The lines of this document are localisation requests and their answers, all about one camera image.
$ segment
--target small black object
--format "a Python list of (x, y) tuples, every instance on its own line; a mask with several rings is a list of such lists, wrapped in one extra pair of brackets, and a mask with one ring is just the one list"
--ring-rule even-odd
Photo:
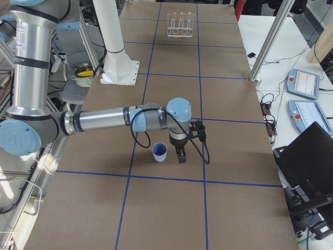
[(249, 55), (248, 55), (249, 58), (252, 58), (252, 57), (255, 57), (255, 53), (251, 52)]

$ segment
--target blue joint cap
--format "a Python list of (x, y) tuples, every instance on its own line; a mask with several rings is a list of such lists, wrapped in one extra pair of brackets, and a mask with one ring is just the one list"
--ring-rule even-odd
[(146, 118), (144, 113), (139, 114), (134, 121), (133, 117), (140, 111), (142, 110), (141, 108), (136, 108), (131, 110), (130, 113), (130, 121), (133, 123), (133, 131), (135, 132), (145, 132), (146, 131)]
[(41, 4), (45, 0), (10, 0), (11, 3), (21, 6), (35, 6)]
[(27, 123), (10, 119), (0, 123), (0, 147), (12, 155), (28, 155), (42, 147), (42, 140)]
[(2, 39), (2, 41), (7, 43), (10, 40), (10, 37), (7, 36), (5, 33), (0, 32), (0, 39)]
[(192, 117), (191, 104), (184, 98), (173, 98), (168, 102), (166, 108), (178, 122), (187, 122)]
[(81, 22), (60, 22), (58, 25), (58, 30), (79, 30), (81, 27)]
[(4, 21), (7, 21), (7, 22), (16, 21), (15, 17), (12, 14), (6, 14), (6, 15), (3, 15), (3, 16), (0, 16), (0, 20), (4, 20)]

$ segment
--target yellow object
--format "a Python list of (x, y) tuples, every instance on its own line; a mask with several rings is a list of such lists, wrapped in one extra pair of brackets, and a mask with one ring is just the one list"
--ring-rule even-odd
[(93, 70), (88, 70), (88, 71), (83, 71), (83, 72), (78, 73), (78, 76), (79, 77), (91, 77), (91, 76), (93, 76), (93, 74), (94, 74)]

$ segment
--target label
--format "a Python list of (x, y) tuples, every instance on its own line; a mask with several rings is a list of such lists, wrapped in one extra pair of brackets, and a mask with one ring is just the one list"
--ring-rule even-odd
[(17, 25), (16, 26), (16, 48), (25, 49), (26, 45), (26, 32), (27, 32), (27, 25)]

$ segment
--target white sticker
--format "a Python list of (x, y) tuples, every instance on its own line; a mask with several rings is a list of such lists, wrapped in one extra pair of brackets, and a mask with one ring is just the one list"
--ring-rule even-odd
[(16, 48), (25, 49), (27, 25), (16, 26)]
[(324, 226), (323, 228), (320, 228), (321, 233), (325, 233), (327, 230), (329, 230), (328, 226)]

